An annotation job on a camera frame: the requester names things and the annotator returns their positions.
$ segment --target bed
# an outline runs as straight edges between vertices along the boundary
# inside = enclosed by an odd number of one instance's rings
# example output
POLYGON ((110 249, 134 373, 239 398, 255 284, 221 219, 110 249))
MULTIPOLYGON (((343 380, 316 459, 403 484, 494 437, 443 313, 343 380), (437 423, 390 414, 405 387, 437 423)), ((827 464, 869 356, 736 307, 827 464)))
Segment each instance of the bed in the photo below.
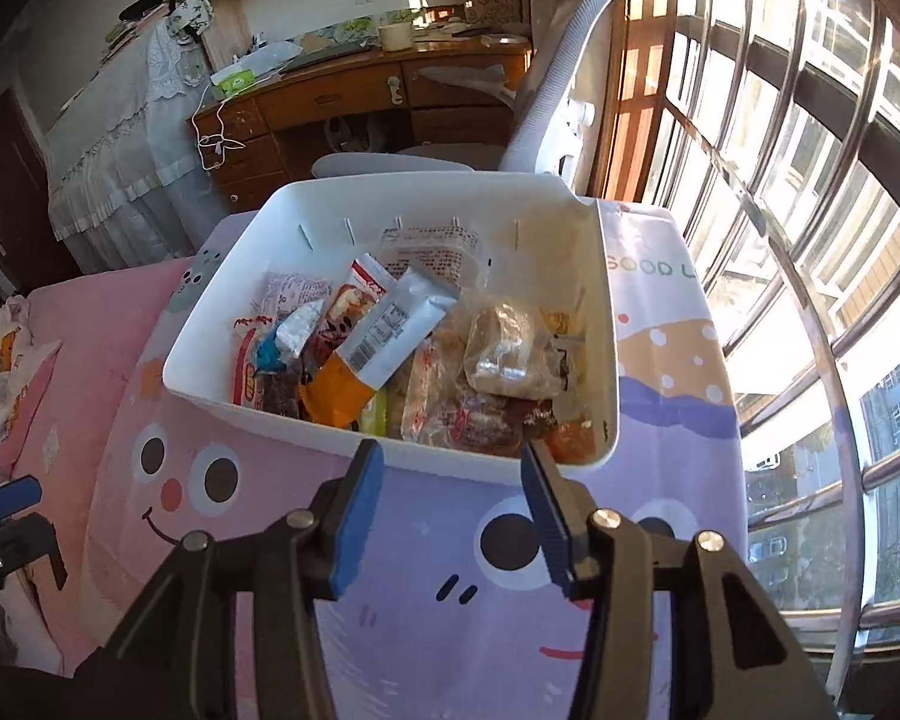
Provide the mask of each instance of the bed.
MULTIPOLYGON (((620 442, 606 466, 580 478, 600 505, 648 528, 679 538, 713 528, 742 553, 736 415, 689 254, 666 212, 612 202, 601 212, 620 442)), ((32 569, 62 673, 106 641, 183 533, 254 532, 346 468, 346 459, 243 433, 163 389, 176 335, 250 217, 223 220, 194 258, 88 276, 29 298, 34 341, 62 346, 12 475, 43 485, 39 509, 58 528, 70 572, 58 592, 45 560, 32 569)), ((522 560, 487 547, 485 534, 506 514, 529 515, 515 488, 386 471, 361 574, 341 602, 317 611, 341 716, 566 717, 586 605, 562 598, 533 547, 522 560)), ((655 605, 660 717, 668 614, 665 601, 655 605)), ((252 717, 245 630, 238 662, 241 717, 252 717)))

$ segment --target pink blanket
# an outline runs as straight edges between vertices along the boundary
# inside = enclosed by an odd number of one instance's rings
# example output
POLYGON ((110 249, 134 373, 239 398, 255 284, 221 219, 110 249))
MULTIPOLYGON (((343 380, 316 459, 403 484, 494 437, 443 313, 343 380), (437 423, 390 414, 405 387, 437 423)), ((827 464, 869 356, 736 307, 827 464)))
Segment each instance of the pink blanket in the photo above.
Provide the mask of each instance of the pink blanket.
POLYGON ((13 478, 34 475, 37 507, 56 527, 70 572, 56 589, 48 560, 32 567, 53 639, 72 670, 96 643, 79 622, 77 599, 90 500, 113 418, 154 322, 189 260, 74 279, 30 297, 34 343, 63 341, 50 384, 26 436, 13 478))

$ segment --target chair backrest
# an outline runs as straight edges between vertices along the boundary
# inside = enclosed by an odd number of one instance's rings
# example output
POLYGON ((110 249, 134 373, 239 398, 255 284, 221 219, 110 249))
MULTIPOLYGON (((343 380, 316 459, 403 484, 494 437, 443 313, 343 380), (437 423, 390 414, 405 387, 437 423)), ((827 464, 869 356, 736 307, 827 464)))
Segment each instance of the chair backrest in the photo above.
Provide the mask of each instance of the chair backrest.
POLYGON ((553 162, 562 157, 554 151, 562 141, 557 114, 569 98, 597 20, 612 1, 564 0, 554 13, 547 37, 517 91, 518 124, 500 170, 552 172, 553 162))

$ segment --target chair armrest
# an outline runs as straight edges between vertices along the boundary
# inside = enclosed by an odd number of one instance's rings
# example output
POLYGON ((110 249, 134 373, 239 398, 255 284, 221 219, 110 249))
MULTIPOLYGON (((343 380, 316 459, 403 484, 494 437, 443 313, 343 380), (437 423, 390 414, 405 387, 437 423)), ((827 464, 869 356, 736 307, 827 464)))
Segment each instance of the chair armrest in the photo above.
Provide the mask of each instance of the chair armrest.
POLYGON ((470 165, 411 154, 367 154, 347 152, 327 154, 314 162, 314 178, 337 175, 367 175, 375 172, 473 172, 470 165))

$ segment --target wooden desk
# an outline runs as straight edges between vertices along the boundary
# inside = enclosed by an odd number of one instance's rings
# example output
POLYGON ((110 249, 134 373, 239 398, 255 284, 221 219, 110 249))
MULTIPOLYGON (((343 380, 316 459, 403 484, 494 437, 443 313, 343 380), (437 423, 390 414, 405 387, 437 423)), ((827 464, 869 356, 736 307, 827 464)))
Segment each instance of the wooden desk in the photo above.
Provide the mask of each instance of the wooden desk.
MULTIPOLYGON (((419 74, 424 67, 492 65, 503 65, 506 85, 516 89, 530 66, 530 50, 488 49, 479 39, 417 43, 405 52, 375 49, 293 71, 223 106, 226 137, 247 147, 227 151, 226 162, 211 175, 230 198, 234 212, 260 208, 285 184, 311 178, 314 161, 331 152, 323 131, 327 119, 371 112, 383 112, 386 151, 419 143, 506 146, 514 129, 514 114, 506 105, 490 95, 444 86, 419 74)), ((213 103, 197 113, 202 135, 220 132, 217 108, 213 103)), ((211 148, 203 151, 207 165, 220 159, 211 148)))

